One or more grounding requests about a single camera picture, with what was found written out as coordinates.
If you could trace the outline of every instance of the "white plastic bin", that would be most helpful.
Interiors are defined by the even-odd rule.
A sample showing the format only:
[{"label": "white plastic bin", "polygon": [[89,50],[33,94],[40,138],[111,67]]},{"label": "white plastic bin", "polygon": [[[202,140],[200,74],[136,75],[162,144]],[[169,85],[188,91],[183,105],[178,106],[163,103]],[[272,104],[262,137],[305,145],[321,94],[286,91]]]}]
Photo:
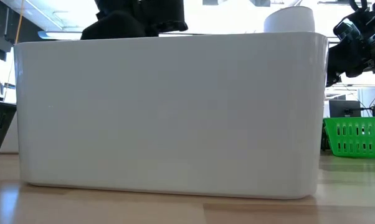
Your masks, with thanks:
[{"label": "white plastic bin", "polygon": [[139,192],[310,195],[327,46],[309,32],[19,44],[21,178]]}]

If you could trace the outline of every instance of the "green basket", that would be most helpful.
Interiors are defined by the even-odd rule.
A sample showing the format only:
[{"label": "green basket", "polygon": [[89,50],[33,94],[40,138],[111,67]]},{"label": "green basket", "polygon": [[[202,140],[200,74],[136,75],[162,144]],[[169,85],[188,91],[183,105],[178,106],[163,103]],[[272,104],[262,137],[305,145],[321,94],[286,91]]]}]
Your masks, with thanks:
[{"label": "green basket", "polygon": [[375,158],[375,118],[325,118],[333,154]]}]

